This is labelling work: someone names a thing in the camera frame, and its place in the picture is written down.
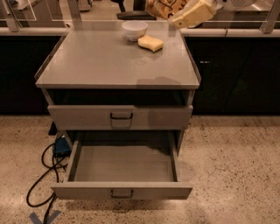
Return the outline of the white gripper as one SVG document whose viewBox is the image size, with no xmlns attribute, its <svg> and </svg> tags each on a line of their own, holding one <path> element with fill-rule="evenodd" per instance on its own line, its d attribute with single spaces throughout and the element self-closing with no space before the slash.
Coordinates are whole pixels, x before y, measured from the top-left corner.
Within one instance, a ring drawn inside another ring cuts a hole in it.
<svg viewBox="0 0 280 224">
<path fill-rule="evenodd" d="M 177 28 L 193 28 L 211 19 L 217 4 L 225 11 L 236 11 L 254 4 L 257 0 L 190 0 L 182 10 L 168 18 Z"/>
</svg>

